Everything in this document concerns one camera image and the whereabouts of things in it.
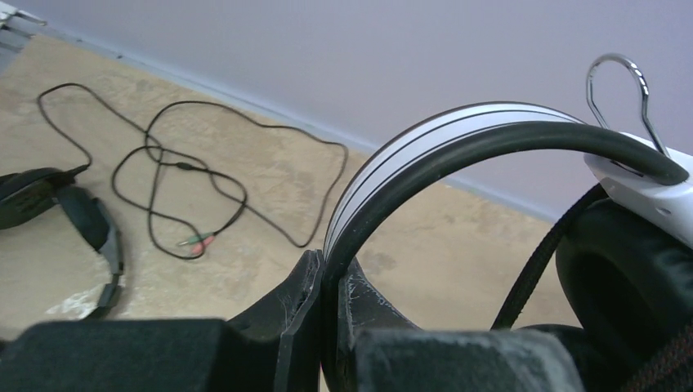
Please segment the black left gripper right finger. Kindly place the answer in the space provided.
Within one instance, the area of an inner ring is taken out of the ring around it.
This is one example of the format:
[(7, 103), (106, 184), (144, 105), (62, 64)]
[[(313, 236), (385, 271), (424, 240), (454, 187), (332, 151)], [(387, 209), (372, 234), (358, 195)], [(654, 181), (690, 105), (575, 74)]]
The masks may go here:
[(545, 332), (427, 331), (353, 260), (337, 289), (335, 391), (581, 391), (569, 352)]

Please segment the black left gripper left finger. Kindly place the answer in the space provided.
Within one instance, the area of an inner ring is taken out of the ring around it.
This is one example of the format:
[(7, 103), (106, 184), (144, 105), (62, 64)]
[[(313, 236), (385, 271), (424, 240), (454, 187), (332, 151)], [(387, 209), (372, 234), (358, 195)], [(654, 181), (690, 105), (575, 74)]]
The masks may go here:
[(230, 320), (40, 323), (1, 353), (4, 391), (316, 391), (324, 259)]

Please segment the white and black headphones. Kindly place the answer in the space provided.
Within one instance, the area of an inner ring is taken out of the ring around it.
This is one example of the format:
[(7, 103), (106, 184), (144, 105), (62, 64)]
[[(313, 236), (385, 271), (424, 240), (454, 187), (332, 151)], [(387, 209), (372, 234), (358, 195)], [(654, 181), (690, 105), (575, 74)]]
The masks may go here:
[(495, 101), (431, 116), (385, 144), (340, 197), (324, 240), (321, 367), (333, 390), (337, 289), (357, 252), (397, 208), (438, 180), (488, 159), (540, 149), (581, 152), (597, 183), (548, 231), (490, 331), (556, 337), (581, 391), (692, 388), (692, 157), (667, 148), (648, 117), (648, 139), (612, 131), (594, 102), (589, 125), (541, 105)]

